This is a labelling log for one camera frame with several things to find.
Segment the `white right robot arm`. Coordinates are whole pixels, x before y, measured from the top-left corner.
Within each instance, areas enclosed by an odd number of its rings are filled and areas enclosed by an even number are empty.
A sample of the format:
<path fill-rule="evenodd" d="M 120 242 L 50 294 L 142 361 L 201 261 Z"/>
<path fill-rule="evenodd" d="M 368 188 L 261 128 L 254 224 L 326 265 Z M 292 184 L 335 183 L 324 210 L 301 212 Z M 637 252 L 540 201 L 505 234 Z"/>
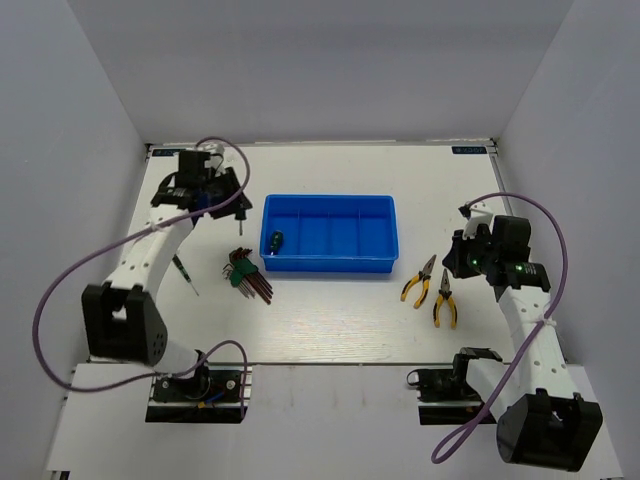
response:
<path fill-rule="evenodd" d="M 501 459 L 567 472 L 579 471 L 603 424 L 598 403 L 584 399 L 569 374 L 549 314 L 546 269 L 529 260 L 531 225 L 494 215 L 482 204 L 464 209 L 443 265 L 456 279 L 482 276 L 493 288 L 509 327 L 510 364 L 494 353 L 473 353 L 451 374 L 461 397 L 480 396 L 482 417 L 496 421 Z"/>

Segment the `green hex key set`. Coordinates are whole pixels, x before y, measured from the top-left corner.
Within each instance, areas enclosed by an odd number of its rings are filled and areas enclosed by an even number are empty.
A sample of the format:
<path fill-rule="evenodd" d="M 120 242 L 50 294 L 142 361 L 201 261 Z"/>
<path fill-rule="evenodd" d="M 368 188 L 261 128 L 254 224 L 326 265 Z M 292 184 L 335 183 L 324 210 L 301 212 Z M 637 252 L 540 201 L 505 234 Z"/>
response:
<path fill-rule="evenodd" d="M 273 288 L 250 259 L 252 250 L 239 247 L 229 253 L 228 263 L 223 268 L 223 277 L 243 297 L 260 298 L 270 305 Z"/>

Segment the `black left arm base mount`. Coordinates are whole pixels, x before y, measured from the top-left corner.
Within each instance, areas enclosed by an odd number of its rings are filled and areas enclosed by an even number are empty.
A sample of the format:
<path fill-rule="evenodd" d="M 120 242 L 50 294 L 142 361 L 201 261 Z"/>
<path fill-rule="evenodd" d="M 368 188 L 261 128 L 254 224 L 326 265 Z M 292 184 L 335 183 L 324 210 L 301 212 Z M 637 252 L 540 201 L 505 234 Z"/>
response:
<path fill-rule="evenodd" d="M 200 367 L 186 380 L 153 380 L 145 422 L 149 424 L 240 424 L 248 412 L 250 373 L 232 366 Z"/>

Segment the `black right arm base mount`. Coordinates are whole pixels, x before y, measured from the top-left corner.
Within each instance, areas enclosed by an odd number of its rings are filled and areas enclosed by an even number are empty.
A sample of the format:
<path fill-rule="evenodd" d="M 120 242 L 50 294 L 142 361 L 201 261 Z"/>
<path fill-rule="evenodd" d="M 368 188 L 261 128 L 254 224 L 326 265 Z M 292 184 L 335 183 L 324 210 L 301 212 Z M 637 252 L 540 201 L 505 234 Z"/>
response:
<path fill-rule="evenodd" d="M 421 426 L 461 426 L 484 406 L 477 392 L 454 377 L 452 368 L 414 369 L 406 383 L 417 392 Z"/>

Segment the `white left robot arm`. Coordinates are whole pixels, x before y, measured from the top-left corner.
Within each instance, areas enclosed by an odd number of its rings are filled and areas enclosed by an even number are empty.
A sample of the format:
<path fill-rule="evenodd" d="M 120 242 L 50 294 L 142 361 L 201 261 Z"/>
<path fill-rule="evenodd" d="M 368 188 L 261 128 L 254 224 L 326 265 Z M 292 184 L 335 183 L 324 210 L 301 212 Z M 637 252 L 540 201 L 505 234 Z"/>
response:
<path fill-rule="evenodd" d="M 177 387 L 199 399 L 211 387 L 211 374 L 196 365 L 202 354 L 169 338 L 155 300 L 174 257 L 196 223 L 238 217 L 251 208 L 222 145 L 182 150 L 177 168 L 152 199 L 145 232 L 135 239 L 119 266 L 100 285 L 89 285 L 82 310 L 90 355 L 137 363 L 177 376 Z"/>

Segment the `yellow black short pliers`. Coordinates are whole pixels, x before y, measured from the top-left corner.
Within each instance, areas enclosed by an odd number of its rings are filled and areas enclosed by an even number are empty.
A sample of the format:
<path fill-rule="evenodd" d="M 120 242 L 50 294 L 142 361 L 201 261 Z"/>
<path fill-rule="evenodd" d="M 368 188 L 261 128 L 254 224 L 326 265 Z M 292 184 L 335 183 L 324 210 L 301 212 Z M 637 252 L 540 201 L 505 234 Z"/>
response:
<path fill-rule="evenodd" d="M 438 296 L 433 306 L 432 318 L 436 328 L 441 325 L 441 310 L 443 306 L 447 306 L 450 312 L 450 328 L 455 330 L 458 323 L 458 311 L 455 300 L 452 296 L 449 273 L 447 269 L 443 270 Z"/>

